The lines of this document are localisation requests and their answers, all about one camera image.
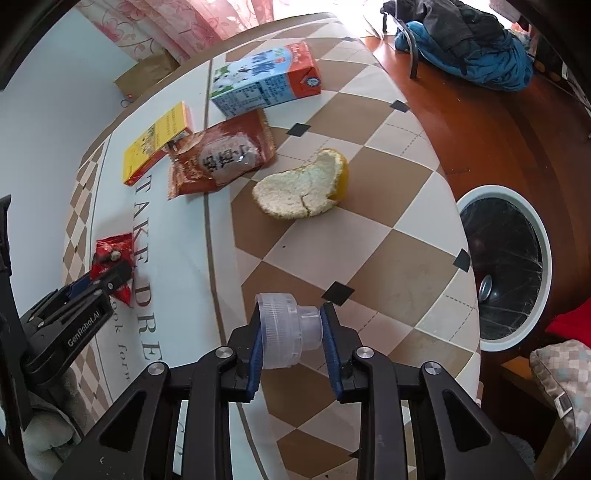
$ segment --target yellow box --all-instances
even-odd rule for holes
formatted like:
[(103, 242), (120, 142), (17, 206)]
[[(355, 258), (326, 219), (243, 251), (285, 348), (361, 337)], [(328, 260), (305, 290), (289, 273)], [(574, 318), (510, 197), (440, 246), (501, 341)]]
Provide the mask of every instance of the yellow box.
[(168, 154), (166, 144), (193, 133), (191, 115), (180, 102), (156, 120), (123, 154), (123, 183), (133, 185)]

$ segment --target table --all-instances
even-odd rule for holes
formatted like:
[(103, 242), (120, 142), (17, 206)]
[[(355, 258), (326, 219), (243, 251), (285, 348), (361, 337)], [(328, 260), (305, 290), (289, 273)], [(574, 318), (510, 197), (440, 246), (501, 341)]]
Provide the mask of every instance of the table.
[[(188, 104), (196, 129), (224, 120), (207, 100), (218, 67), (302, 39), (323, 91), (266, 109), (274, 164), (219, 192), (171, 201), (166, 158), (134, 187), (122, 184), (123, 151), (177, 102)], [(290, 131), (296, 124), (306, 126), (303, 135)], [(252, 200), (255, 183), (309, 163), (320, 148), (349, 159), (345, 200), (310, 219), (264, 215)], [(134, 308), (113, 301), (114, 317), (73, 365), (86, 428), (148, 363), (194, 362), (224, 344), (246, 323), (256, 293), (289, 292), (300, 305), (320, 306), (333, 285), (354, 289), (336, 308), (365, 345), (409, 365), (438, 361), (476, 395), (478, 304), (454, 197), (404, 95), (331, 14), (256, 27), (182, 65), (89, 148), (71, 205), (64, 281), (88, 270), (95, 241), (109, 235), (133, 231), (137, 262)], [(231, 407), (235, 478), (350, 477), (360, 407), (335, 402), (326, 377), (322, 349), (305, 352), (290, 369), (264, 371), (252, 404)], [(412, 456), (409, 464), (412, 471)]]

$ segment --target red snack bag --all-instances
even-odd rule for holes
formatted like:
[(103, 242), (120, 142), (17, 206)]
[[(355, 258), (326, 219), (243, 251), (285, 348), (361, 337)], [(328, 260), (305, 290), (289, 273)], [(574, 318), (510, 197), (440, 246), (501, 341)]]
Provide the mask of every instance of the red snack bag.
[[(96, 241), (96, 251), (92, 257), (90, 265), (90, 279), (94, 280), (100, 277), (105, 271), (110, 269), (116, 262), (123, 259), (132, 267), (134, 250), (134, 238), (131, 233), (123, 235), (110, 236)], [(131, 306), (131, 288), (123, 284), (113, 292), (113, 296)]]
[(171, 152), (168, 199), (213, 192), (275, 156), (264, 112), (253, 110), (177, 141)]

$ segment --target pink curtain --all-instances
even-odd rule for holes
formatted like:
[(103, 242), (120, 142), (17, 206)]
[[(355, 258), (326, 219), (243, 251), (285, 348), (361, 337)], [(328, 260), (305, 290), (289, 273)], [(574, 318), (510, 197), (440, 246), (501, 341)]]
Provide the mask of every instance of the pink curtain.
[(133, 59), (165, 48), (179, 63), (273, 21), (273, 0), (82, 0), (76, 8)]

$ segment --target red candy wrapper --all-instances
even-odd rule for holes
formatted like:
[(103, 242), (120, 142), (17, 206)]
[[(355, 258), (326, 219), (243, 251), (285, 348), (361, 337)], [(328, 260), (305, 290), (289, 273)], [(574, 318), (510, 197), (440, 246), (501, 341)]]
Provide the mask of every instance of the red candy wrapper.
[[(96, 251), (92, 257), (90, 266), (90, 279), (100, 277), (110, 269), (116, 262), (123, 259), (132, 267), (134, 262), (132, 255), (134, 251), (134, 237), (131, 233), (110, 236), (96, 241)], [(131, 306), (131, 288), (127, 283), (121, 285), (112, 294), (116, 299)]]

